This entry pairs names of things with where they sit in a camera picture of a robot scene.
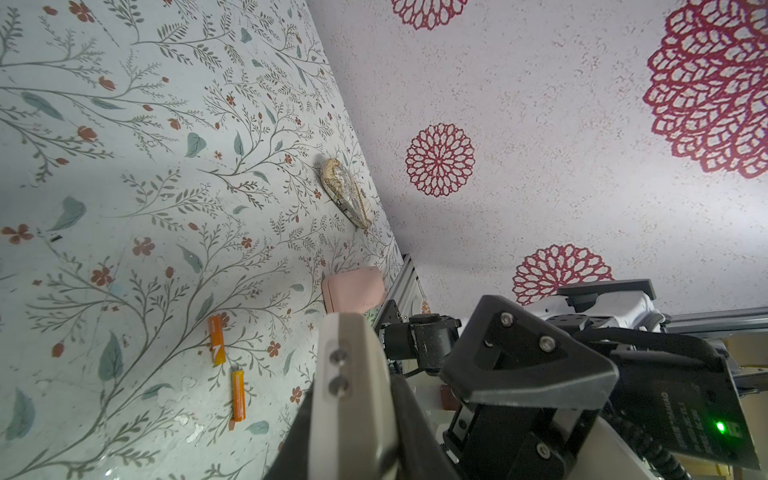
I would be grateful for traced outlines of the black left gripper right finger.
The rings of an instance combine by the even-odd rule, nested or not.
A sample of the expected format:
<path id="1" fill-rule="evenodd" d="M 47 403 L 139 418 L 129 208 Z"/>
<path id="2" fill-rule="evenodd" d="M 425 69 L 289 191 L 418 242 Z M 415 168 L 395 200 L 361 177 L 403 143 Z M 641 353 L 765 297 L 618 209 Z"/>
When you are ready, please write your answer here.
<path id="1" fill-rule="evenodd" d="M 458 479 L 453 463 L 437 443 L 406 378 L 391 377 L 391 395 L 398 433 L 397 479 Z"/>

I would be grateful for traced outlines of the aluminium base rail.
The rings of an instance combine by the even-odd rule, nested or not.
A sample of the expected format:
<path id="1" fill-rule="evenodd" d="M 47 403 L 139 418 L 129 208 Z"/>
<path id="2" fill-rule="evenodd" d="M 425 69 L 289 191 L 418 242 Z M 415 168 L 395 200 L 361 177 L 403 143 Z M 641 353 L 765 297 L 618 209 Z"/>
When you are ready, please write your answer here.
<path id="1" fill-rule="evenodd" d="M 403 323 L 420 314 L 422 300 L 416 264 L 410 254 L 405 254 L 402 268 L 375 317 L 374 330 L 378 332 L 384 324 Z"/>

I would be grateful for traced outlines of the orange aa battery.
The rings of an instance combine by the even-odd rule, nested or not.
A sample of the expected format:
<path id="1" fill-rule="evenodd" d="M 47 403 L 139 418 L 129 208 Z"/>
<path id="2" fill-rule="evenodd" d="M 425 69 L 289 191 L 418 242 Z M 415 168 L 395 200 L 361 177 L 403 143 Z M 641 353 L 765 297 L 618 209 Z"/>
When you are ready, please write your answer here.
<path id="1" fill-rule="evenodd" d="M 214 366 L 221 366 L 226 362 L 225 341 L 223 336 L 223 316 L 216 314 L 208 318 L 210 338 L 210 351 Z"/>
<path id="2" fill-rule="evenodd" d="M 232 370 L 232 419 L 235 423 L 246 418 L 245 376 L 240 368 Z"/>

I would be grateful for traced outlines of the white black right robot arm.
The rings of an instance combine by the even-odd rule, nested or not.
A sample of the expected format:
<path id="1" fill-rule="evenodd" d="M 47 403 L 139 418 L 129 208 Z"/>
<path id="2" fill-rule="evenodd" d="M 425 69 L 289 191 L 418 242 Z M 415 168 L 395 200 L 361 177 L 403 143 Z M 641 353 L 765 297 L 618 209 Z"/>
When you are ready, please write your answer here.
<path id="1" fill-rule="evenodd" d="M 671 318 L 654 299 L 647 279 L 581 283 L 526 306 L 484 296 L 468 321 L 388 301 L 375 332 L 394 373 L 413 360 L 456 398 L 435 445 L 449 478 L 686 479 L 687 457 L 758 469 L 741 401 L 767 377 L 721 339 L 765 311 Z"/>

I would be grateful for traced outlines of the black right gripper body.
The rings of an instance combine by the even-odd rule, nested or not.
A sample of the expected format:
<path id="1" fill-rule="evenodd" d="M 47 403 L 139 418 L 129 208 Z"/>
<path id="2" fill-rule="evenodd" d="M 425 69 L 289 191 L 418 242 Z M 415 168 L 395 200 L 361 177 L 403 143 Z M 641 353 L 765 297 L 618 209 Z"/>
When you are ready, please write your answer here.
<path id="1" fill-rule="evenodd" d="M 566 479 L 596 410 L 462 405 L 442 434 L 463 479 Z"/>

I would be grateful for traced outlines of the orange AA battery lower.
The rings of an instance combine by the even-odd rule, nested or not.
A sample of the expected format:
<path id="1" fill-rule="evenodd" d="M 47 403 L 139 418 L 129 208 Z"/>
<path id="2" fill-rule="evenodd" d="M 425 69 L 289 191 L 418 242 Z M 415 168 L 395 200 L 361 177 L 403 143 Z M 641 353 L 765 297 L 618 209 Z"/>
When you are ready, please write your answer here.
<path id="1" fill-rule="evenodd" d="M 235 423 L 246 418 L 245 376 L 240 368 L 232 370 L 232 419 Z"/>

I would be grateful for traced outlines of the pink rounded case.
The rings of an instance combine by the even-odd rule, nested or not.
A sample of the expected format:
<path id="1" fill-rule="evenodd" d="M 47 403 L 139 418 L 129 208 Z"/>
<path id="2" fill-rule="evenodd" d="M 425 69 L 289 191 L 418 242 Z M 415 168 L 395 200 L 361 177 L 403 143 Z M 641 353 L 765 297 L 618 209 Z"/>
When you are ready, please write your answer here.
<path id="1" fill-rule="evenodd" d="M 382 273 L 376 266 L 333 274 L 322 281 L 326 312 L 364 314 L 386 298 Z"/>

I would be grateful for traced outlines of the orange AA battery upper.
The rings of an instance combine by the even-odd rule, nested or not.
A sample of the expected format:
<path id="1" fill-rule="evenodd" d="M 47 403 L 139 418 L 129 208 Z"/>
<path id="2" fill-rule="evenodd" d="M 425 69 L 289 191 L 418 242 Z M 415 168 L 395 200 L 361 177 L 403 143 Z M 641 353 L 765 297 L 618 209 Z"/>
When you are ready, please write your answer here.
<path id="1" fill-rule="evenodd" d="M 223 336 L 223 316 L 216 314 L 208 318 L 210 338 L 210 351 L 214 366 L 221 366 L 226 362 L 225 341 Z"/>

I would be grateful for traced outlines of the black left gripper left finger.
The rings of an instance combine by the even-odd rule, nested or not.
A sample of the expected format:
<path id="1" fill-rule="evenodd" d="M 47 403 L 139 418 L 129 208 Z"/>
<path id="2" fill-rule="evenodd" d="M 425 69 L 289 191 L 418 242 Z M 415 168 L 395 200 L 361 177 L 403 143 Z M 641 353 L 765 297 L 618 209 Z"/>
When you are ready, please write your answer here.
<path id="1" fill-rule="evenodd" d="M 282 449 L 264 476 L 266 480 L 307 480 L 314 388 L 302 401 Z"/>

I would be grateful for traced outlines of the white universal AC remote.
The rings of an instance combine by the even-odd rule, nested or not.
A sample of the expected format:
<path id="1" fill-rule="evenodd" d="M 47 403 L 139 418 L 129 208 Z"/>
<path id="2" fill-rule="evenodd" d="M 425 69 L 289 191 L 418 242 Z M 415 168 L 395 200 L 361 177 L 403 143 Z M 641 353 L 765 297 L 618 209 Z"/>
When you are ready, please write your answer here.
<path id="1" fill-rule="evenodd" d="M 332 313 L 319 328 L 311 409 L 310 479 L 394 479 L 398 430 L 381 342 L 357 313 Z"/>

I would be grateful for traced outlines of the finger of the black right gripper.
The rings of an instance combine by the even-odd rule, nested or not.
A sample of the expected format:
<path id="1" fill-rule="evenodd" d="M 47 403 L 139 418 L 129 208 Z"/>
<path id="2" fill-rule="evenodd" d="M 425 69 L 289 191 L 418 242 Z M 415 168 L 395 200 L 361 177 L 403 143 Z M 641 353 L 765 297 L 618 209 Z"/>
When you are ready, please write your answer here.
<path id="1" fill-rule="evenodd" d="M 466 403 L 599 410 L 619 371 L 608 358 L 496 295 L 480 298 L 440 378 Z"/>

